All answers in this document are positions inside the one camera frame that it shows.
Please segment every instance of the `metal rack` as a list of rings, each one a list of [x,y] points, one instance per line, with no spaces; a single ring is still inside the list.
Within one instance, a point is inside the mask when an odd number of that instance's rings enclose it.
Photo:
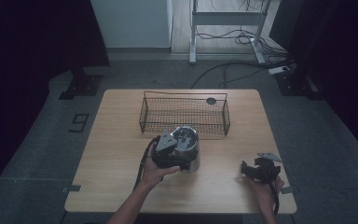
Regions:
[[[142,133],[171,132],[185,125],[199,133],[227,135],[227,94],[145,91],[139,124]]]
[[[265,63],[259,47],[260,35],[269,10],[270,0],[267,0],[261,12],[198,12],[197,1],[193,0],[191,13],[190,59],[191,64],[196,63],[196,26],[197,25],[255,25],[257,31],[255,38],[251,38],[252,49],[259,63]]]

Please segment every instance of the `wire basket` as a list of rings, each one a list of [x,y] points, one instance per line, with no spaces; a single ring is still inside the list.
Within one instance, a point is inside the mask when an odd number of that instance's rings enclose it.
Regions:
[[[227,135],[227,94],[144,91],[139,124],[142,133],[171,132],[179,126],[190,126],[199,133]]]

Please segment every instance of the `electrical cable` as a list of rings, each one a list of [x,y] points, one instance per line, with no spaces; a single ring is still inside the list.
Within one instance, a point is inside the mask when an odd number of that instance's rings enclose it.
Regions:
[[[237,80],[240,80],[240,79],[243,79],[243,78],[246,78],[246,77],[252,77],[254,74],[257,74],[257,73],[259,73],[259,72],[261,72],[261,71],[263,71],[263,70],[266,70],[267,68],[262,68],[262,69],[257,69],[256,71],[254,71],[253,73],[251,73],[251,75],[249,75],[249,76],[242,76],[242,77],[236,77],[236,78],[233,78],[233,79],[231,79],[231,80],[229,80],[229,81],[226,81],[226,82],[221,82],[220,84],[219,84],[219,89],[221,89],[220,87],[221,87],[221,85],[225,85],[225,87],[223,88],[223,89],[228,89],[228,83],[230,83],[230,82],[233,82],[233,81],[237,81]]]
[[[274,67],[279,67],[279,66],[284,66],[287,64],[291,64],[294,61],[291,59],[285,59],[282,60],[280,62],[277,63],[269,63],[269,64],[260,64],[260,63],[254,63],[254,62],[248,62],[248,61],[242,61],[242,60],[236,60],[236,61],[230,61],[228,63],[221,63],[218,64],[210,69],[208,69],[207,71],[205,71],[204,73],[202,73],[195,81],[194,83],[191,85],[190,89],[193,89],[194,86],[197,84],[198,81],[200,81],[200,79],[202,79],[206,74],[208,74],[210,71],[214,70],[215,68],[218,67],[223,67],[223,66],[227,66],[227,65],[232,65],[232,64],[246,64],[246,65],[251,65],[254,67],[258,67],[258,68],[262,68],[262,69],[270,69],[270,68],[274,68]]]
[[[232,34],[234,32],[241,32],[241,33],[239,35],[235,35],[235,36],[227,36],[227,35],[230,35],[230,34]],[[197,33],[197,36],[199,36],[201,39],[215,39],[215,38],[219,38],[219,39],[235,39],[235,43],[242,44],[242,45],[252,44],[251,38],[255,38],[254,33],[242,30],[241,28],[239,30],[232,30],[232,31],[230,31],[230,32],[228,32],[226,34],[223,34],[223,35],[210,35],[210,34],[199,33],[199,30],[198,30],[198,28],[196,26],[196,33]],[[247,42],[242,42],[241,41],[242,38],[247,38]],[[261,47],[263,48],[263,50],[266,53],[280,55],[280,56],[283,56],[283,57],[288,56],[288,53],[287,53],[287,51],[285,49],[277,49],[277,48],[271,47],[267,43],[267,40],[265,38],[261,37],[261,36],[259,38],[259,43],[260,43]]]
[[[275,214],[275,216],[277,216],[278,215],[278,210],[279,210],[279,197],[278,197],[278,192],[276,190],[276,188],[277,188],[277,179],[275,177],[275,187],[274,187],[272,185],[271,181],[269,180],[269,176],[267,175],[267,171],[261,166],[260,166],[260,168],[263,171],[264,177],[267,180],[269,188],[271,189],[272,197],[274,198],[274,201],[275,201],[274,214]]]
[[[214,5],[213,5],[213,0],[211,0],[211,5],[212,5],[214,11],[217,11],[216,8],[215,8]]]
[[[147,145],[147,148],[145,149],[145,152],[144,152],[144,155],[141,159],[141,162],[139,163],[139,169],[138,169],[138,175],[136,176],[136,181],[135,181],[135,185],[133,186],[133,190],[135,190],[136,186],[138,186],[139,184],[139,181],[141,181],[141,177],[142,177],[142,174],[144,172],[144,166],[145,166],[145,162],[146,162],[146,158],[147,158],[147,155],[149,154],[149,149],[150,147],[154,144],[154,143],[157,143],[158,140],[159,140],[160,136],[157,136],[155,138],[153,138],[149,145]]]
[[[66,217],[66,214],[67,214],[68,212],[65,210],[65,212],[63,213],[63,215],[62,215],[62,218],[61,218],[61,221],[60,221],[60,224],[62,224],[63,223],[63,221],[65,220],[65,217]]]
[[[235,62],[240,62],[238,60],[231,60],[231,61],[228,61],[227,65],[223,66],[222,67],[222,73],[223,73],[223,82],[219,83],[219,89],[220,89],[220,86],[223,84],[223,89],[227,89],[228,88],[228,85],[227,85],[227,70],[228,68],[232,65],[232,64],[235,64]]]
[[[271,61],[271,58],[284,58],[284,56],[281,56],[281,55],[270,55],[270,56],[268,56],[268,62],[269,62],[269,63],[273,63],[273,62]]]
[[[245,1],[249,1],[249,0],[243,0],[242,5],[240,5],[240,7],[238,8],[237,11],[240,11],[240,9],[241,9],[241,7],[243,6],[243,4],[245,4]]]
[[[251,5],[251,1],[250,0],[247,0],[246,1],[246,11],[249,10],[249,6]]]

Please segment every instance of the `dark curtain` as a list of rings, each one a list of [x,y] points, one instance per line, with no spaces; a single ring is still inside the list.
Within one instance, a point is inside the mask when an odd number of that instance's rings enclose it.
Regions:
[[[109,66],[90,0],[0,0],[0,174],[73,66]]]
[[[310,75],[358,140],[358,1],[282,0],[270,36],[310,68],[300,75]]]

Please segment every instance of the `gray floor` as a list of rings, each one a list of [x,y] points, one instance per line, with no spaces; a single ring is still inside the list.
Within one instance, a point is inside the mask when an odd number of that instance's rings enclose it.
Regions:
[[[71,74],[64,73],[50,81],[44,108],[0,176],[0,223],[61,222],[65,188],[72,183],[105,90],[188,89],[204,71],[231,59],[199,57],[196,65],[189,65],[187,57],[180,56],[112,56],[110,68],[86,69],[90,75],[104,75],[94,97],[61,101],[58,98],[68,87]],[[228,69],[228,79],[249,76],[256,70],[235,65]],[[221,81],[222,70],[215,69],[195,89],[217,89]],[[281,96],[274,77],[266,70],[229,83],[228,87],[260,92],[297,204],[295,214],[279,215],[279,221],[358,223],[358,143],[327,102]],[[89,114],[84,132],[69,133],[78,128],[72,124],[75,114],[83,113]],[[104,223],[110,216],[68,213],[63,223]],[[216,216],[220,219],[214,218],[215,222],[211,217],[197,217],[197,223],[217,223],[222,219],[230,221],[220,223],[261,223],[259,215],[243,215],[240,220]],[[173,223],[164,217],[153,220]]]

